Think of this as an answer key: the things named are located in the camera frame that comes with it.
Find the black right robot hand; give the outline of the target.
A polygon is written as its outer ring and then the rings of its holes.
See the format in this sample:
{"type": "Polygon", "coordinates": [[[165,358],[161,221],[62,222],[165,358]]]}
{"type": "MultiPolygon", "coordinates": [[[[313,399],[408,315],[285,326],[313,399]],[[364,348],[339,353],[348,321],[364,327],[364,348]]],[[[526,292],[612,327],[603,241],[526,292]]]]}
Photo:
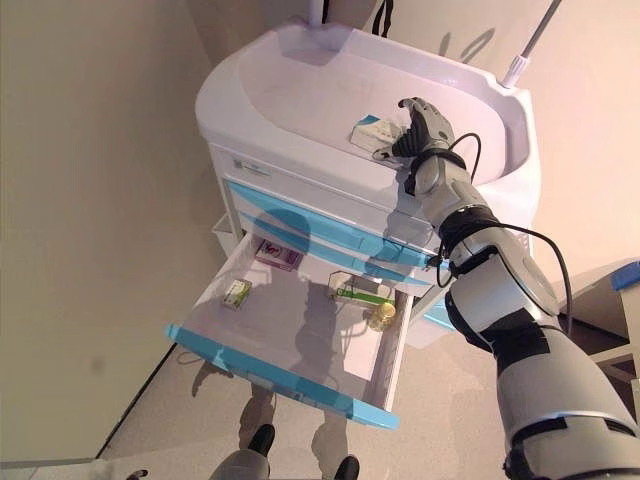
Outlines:
{"type": "Polygon", "coordinates": [[[431,103],[419,97],[408,97],[398,102],[410,116],[411,124],[391,146],[372,154],[374,161],[395,162],[414,158],[430,148],[448,149],[454,140],[450,122],[431,103]]]}

